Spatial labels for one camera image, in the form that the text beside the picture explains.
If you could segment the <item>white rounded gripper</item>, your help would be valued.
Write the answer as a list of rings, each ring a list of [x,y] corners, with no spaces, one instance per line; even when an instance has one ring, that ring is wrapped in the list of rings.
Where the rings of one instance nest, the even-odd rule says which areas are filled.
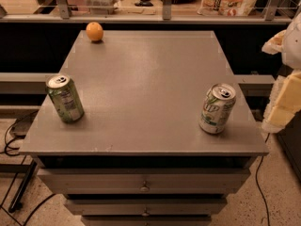
[[[301,69],[301,13],[262,49],[264,53],[275,55],[281,53],[282,62],[293,68]],[[301,71],[279,76],[272,86],[269,103],[263,113],[261,128],[268,133],[278,133],[301,110]]]

